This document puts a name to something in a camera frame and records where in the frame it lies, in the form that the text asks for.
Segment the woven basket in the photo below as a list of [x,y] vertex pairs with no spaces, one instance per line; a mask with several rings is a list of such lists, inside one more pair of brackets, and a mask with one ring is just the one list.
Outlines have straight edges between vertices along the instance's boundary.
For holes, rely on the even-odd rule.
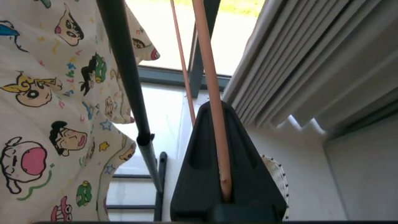
[[287,208],[283,221],[287,221],[289,219],[289,185],[287,184],[284,169],[274,158],[268,158],[265,155],[261,155],[261,158],[286,201]]

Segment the green cartoon character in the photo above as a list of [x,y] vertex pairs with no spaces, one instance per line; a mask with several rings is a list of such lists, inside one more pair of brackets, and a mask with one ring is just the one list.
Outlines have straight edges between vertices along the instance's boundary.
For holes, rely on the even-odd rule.
[[79,207],[86,206],[88,202],[91,201],[92,198],[91,194],[91,184],[85,180],[79,187],[77,188],[76,192],[76,203]]
[[106,62],[105,58],[97,53],[90,59],[88,65],[81,68],[81,75],[84,81],[81,82],[80,91],[84,91],[85,96],[88,91],[94,86],[94,82],[102,83],[105,81]]

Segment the white tile floor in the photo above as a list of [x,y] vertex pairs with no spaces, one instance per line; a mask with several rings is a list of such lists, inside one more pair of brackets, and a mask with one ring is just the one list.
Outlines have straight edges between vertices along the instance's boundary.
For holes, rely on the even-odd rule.
[[[155,154],[168,155],[165,177],[163,217],[170,221],[170,201],[185,155],[192,125],[185,89],[142,84],[149,126],[155,133]],[[202,91],[194,101],[195,112],[208,101]],[[135,139],[135,124],[118,125]],[[291,120],[278,128],[257,130],[247,128],[254,145],[261,154],[274,157],[284,167],[291,195],[289,220],[345,220],[341,202],[322,148],[324,137],[313,124],[300,129]],[[137,150],[117,174],[148,174],[141,153]],[[107,204],[150,205],[155,203],[155,187],[151,181],[118,180],[111,183]],[[152,211],[110,210],[111,221],[152,221]]]

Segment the metal pole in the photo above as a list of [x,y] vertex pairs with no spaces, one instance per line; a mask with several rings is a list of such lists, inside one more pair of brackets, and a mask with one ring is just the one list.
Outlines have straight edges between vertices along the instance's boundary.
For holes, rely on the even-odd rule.
[[139,82],[136,57],[134,56],[124,0],[97,0],[99,12],[108,35],[118,70],[126,90],[132,113],[138,128],[137,144],[148,167],[155,187],[162,192],[149,123]]

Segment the curtain fold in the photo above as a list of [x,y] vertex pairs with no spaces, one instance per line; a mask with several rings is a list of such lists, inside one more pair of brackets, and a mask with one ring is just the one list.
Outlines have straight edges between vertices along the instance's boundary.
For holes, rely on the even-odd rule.
[[327,131],[381,109],[398,87],[397,11],[398,1],[284,2],[267,18],[272,27],[258,20],[256,29],[264,23],[269,35],[262,45],[248,42],[260,51],[250,52],[252,64],[239,64],[241,81],[227,86],[223,100],[246,125],[277,126],[293,115]]

